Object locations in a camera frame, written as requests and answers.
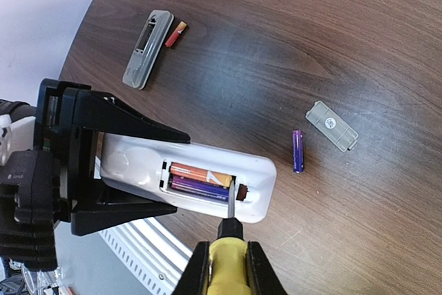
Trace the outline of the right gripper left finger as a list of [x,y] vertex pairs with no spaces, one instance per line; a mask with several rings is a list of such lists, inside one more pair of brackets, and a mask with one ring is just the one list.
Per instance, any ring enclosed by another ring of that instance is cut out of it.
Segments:
[[172,295],[205,295],[209,286],[210,242],[199,242]]

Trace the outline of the grey battery cover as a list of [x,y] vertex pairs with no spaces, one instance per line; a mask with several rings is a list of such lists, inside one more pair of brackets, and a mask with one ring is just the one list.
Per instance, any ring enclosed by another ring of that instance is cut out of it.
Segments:
[[314,102],[305,118],[341,152],[351,151],[358,143],[358,133],[322,101]]

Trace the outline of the white remote control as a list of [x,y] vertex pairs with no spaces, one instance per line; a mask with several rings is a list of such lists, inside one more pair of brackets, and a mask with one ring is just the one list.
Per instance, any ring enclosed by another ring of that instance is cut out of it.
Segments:
[[257,223],[267,214],[277,171],[268,158],[203,144],[106,134],[100,176],[115,189],[175,207]]

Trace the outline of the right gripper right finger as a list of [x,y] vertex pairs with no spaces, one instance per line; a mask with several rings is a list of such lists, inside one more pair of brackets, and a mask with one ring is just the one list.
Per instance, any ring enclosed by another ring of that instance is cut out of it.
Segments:
[[252,294],[287,295],[259,242],[247,243],[246,267]]

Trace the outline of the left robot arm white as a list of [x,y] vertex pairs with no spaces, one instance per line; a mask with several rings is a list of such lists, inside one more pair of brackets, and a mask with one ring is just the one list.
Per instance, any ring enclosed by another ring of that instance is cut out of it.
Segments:
[[94,176],[100,133],[189,143],[114,95],[45,79],[36,106],[1,102],[1,240],[38,247],[59,221],[83,236],[176,212],[157,198],[112,188]]

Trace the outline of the grey remote control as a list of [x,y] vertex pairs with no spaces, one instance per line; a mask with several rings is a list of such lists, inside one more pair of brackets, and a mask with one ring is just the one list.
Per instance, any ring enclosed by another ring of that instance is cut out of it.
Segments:
[[145,87],[173,20],[174,15],[167,10],[150,13],[126,66],[122,78],[125,85],[137,90]]

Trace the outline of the red battery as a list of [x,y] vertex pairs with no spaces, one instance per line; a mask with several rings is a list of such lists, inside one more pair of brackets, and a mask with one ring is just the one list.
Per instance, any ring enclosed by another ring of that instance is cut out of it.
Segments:
[[187,27],[187,23],[185,23],[184,21],[179,22],[179,24],[177,25],[175,30],[172,32],[170,37],[166,40],[164,45],[167,48],[172,48],[174,43],[180,38],[180,36],[184,32],[184,30],[186,29],[186,27]]

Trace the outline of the yellow handled screwdriver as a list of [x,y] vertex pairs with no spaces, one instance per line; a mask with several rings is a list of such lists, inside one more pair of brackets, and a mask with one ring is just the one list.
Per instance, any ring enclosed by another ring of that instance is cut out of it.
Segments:
[[209,247],[208,294],[250,294],[242,223],[236,218],[236,182],[229,186],[227,216],[218,225],[217,239]]

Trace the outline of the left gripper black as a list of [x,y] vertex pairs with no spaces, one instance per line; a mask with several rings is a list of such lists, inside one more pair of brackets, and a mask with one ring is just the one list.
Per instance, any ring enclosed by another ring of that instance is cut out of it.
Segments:
[[99,132],[188,144],[189,134],[156,122],[116,96],[90,86],[44,79],[39,87],[33,147],[34,219],[71,219],[85,236],[177,207],[111,188],[94,178]]

